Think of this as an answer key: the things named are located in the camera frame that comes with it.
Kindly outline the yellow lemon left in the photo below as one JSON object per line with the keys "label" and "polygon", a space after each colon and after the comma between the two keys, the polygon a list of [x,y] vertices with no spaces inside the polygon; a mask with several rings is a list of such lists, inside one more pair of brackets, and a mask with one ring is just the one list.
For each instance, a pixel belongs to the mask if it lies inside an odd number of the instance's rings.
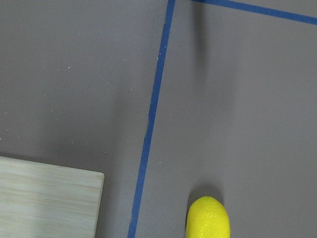
{"label": "yellow lemon left", "polygon": [[229,238],[230,221],[224,206],[211,196],[194,201],[187,214],[187,238]]}

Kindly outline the wooden cutting board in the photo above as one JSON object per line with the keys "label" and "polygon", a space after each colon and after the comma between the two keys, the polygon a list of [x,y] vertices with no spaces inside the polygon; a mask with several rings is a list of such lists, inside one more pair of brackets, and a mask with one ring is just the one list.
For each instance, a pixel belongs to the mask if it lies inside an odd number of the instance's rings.
{"label": "wooden cutting board", "polygon": [[0,159],[2,238],[93,238],[103,173]]}

